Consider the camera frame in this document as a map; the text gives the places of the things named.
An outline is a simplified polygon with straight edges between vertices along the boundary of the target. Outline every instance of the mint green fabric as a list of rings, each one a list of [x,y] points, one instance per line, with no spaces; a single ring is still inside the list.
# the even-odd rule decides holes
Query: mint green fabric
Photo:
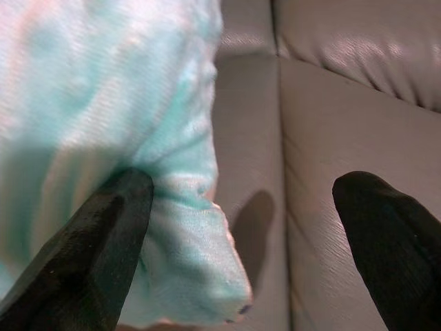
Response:
[[[209,199],[218,0],[0,0],[0,22],[0,298],[135,166],[156,190],[121,323],[237,320],[251,291]]]

